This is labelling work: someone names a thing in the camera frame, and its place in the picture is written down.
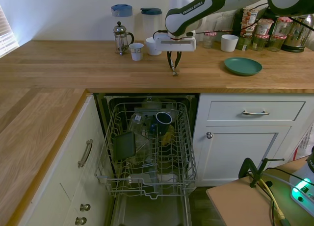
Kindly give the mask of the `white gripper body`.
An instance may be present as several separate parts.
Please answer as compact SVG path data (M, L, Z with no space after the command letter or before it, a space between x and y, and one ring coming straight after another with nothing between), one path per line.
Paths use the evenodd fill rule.
M196 40L192 38L182 38L181 40L173 40L170 37L157 37L155 39L155 48L157 51L195 51L196 50Z

